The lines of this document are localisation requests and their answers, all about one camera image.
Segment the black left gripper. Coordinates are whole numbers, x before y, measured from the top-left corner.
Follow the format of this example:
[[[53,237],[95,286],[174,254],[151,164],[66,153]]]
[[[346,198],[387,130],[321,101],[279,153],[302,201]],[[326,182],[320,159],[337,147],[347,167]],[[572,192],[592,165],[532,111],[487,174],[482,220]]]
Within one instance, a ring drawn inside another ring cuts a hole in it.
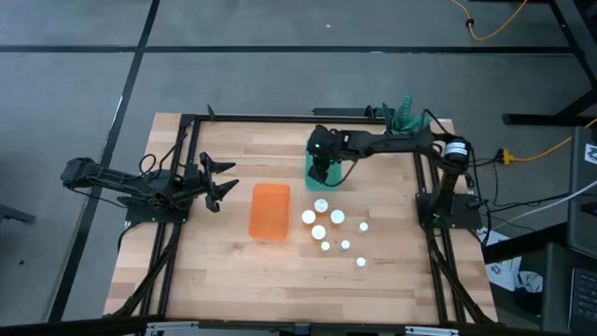
[[[234,179],[217,185],[212,180],[212,174],[223,173],[233,168],[236,163],[214,161],[206,152],[200,153],[200,163],[203,167],[202,171],[197,164],[187,163],[185,165],[179,202],[192,204],[193,199],[205,194],[206,207],[211,212],[217,213],[220,211],[218,202],[224,199],[225,195],[239,183],[239,180]]]

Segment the black keypad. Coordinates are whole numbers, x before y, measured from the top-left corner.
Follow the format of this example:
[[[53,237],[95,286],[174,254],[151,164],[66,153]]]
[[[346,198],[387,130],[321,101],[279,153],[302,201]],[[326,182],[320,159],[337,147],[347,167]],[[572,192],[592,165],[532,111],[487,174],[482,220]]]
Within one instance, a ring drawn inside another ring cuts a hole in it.
[[[597,273],[574,268],[568,328],[573,336],[597,336]]]

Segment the orange translucent plastic bin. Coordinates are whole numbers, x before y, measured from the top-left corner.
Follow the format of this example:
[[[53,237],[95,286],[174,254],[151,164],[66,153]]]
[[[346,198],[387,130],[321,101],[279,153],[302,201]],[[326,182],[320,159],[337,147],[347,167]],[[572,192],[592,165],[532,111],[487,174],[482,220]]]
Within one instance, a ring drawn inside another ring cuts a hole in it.
[[[286,184],[255,184],[252,194],[249,235],[257,241],[282,242],[287,239],[290,187]]]

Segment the black desk leg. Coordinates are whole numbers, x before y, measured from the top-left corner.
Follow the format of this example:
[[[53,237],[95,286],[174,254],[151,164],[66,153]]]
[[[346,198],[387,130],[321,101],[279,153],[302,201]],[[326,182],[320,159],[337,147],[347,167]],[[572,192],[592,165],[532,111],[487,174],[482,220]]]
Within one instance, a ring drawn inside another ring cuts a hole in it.
[[[577,14],[580,18],[580,24],[577,26],[571,25],[565,18],[565,12],[562,11],[557,0],[547,1],[569,49],[590,83],[590,88],[570,105],[553,115],[504,114],[502,120],[506,125],[576,127],[588,125],[594,120],[594,117],[582,116],[582,113],[597,105],[597,64],[594,66],[590,64],[589,54],[587,53],[588,48],[583,48],[576,38],[580,34],[580,28],[587,30],[587,27],[580,13]]]

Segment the black aluminium table frame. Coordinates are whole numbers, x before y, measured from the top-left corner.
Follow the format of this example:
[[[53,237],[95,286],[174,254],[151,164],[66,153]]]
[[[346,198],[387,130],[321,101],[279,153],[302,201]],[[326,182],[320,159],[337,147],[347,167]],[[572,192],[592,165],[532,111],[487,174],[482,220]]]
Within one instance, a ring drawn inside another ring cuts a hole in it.
[[[326,200],[345,214],[329,227],[327,252],[300,219],[317,194],[304,182],[305,145],[316,125],[380,133],[381,122],[290,116],[200,117],[190,143],[217,161],[236,165],[221,176],[238,179],[218,213],[196,201],[171,272],[158,277],[148,310],[167,321],[200,327],[280,329],[400,329],[469,321],[449,283],[438,276],[415,196],[438,185],[427,158],[384,154],[361,160]],[[290,219],[282,242],[248,232],[253,188],[290,187]],[[367,222],[368,231],[358,226]],[[349,240],[348,250],[340,242]],[[365,267],[355,263],[366,259]]]

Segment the teal translucent plastic bin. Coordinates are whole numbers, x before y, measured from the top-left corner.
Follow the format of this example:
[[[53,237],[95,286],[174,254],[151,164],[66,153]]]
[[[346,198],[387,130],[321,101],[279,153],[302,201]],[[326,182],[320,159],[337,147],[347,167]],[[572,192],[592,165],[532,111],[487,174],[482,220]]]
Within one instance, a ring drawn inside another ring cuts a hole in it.
[[[309,176],[309,171],[312,167],[312,155],[306,153],[305,155],[305,174],[304,181],[306,189],[309,191],[334,191],[336,187],[332,187],[332,184],[340,182],[342,179],[342,168],[340,163],[333,163],[328,169],[328,176],[326,179],[326,185],[320,184]]]

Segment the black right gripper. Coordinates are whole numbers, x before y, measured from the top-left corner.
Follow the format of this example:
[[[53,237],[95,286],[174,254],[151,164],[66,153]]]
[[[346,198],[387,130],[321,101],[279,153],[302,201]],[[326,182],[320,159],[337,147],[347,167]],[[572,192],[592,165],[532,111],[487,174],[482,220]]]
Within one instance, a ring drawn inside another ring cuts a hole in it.
[[[317,125],[307,141],[307,152],[319,162],[307,169],[307,177],[316,184],[327,180],[332,162],[348,161],[349,154],[344,149],[344,137],[339,130]]]

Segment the green snake plant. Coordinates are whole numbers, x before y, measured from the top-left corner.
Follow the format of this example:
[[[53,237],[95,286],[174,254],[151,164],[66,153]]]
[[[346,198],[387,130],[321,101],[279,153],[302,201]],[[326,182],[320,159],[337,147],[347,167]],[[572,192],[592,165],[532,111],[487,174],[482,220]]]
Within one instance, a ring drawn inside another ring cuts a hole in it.
[[[391,111],[386,103],[382,103],[381,113],[388,134],[415,135],[430,124],[430,119],[422,113],[414,116],[411,113],[413,96],[411,92],[404,94],[401,105]]]

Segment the printed white paper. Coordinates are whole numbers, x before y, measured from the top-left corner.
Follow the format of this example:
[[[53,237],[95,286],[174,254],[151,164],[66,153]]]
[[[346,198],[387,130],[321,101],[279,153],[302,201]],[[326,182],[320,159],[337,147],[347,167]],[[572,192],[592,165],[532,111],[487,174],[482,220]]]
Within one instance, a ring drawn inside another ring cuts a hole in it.
[[[499,232],[489,233],[487,246],[501,243],[509,238]],[[522,257],[506,259],[494,263],[485,264],[488,280],[491,284],[499,286],[508,291],[515,290],[515,275],[518,274]]]

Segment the black side desk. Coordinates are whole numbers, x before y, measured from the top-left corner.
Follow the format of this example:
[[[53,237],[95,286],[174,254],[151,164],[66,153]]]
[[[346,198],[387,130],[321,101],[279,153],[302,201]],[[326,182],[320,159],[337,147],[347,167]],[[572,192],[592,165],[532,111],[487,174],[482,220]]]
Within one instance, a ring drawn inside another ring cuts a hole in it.
[[[573,269],[582,268],[597,273],[597,258],[571,248],[566,242],[566,231],[564,223],[554,225],[487,246],[483,255],[488,264],[524,253],[545,252],[541,329],[573,336],[568,328]]]

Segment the black mounting bar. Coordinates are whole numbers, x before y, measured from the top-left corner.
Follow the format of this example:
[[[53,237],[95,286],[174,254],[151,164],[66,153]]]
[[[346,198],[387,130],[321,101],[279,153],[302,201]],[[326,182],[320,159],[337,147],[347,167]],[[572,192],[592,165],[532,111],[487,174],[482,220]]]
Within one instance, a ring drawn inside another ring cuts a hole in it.
[[[367,107],[316,107],[312,110],[315,116],[336,116],[336,117],[364,117],[374,118],[373,108]]]

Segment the silver metal bracket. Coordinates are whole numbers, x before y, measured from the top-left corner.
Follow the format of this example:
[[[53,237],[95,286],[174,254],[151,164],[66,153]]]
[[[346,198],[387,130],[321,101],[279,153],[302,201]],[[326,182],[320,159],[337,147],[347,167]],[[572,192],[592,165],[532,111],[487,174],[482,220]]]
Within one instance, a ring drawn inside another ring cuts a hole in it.
[[[404,334],[406,336],[460,336],[458,329],[424,326],[406,326]]]
[[[144,336],[164,336],[166,332],[199,329],[199,321],[152,322],[146,325]]]

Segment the grey computer cabinet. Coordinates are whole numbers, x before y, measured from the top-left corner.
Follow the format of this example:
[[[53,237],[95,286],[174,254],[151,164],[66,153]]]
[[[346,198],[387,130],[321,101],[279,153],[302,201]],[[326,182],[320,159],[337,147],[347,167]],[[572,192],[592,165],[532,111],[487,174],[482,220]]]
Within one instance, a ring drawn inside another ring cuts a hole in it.
[[[597,134],[576,127],[572,138],[567,244],[597,258]]]

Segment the grey chair base leg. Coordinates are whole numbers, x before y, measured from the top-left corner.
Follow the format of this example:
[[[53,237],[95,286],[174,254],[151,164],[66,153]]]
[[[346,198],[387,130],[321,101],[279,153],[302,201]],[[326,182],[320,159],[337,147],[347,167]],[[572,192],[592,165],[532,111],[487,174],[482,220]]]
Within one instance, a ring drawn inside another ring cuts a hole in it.
[[[35,222],[35,215],[31,215],[13,207],[0,204],[0,224],[2,224],[5,220],[16,220],[23,224],[30,225]]]

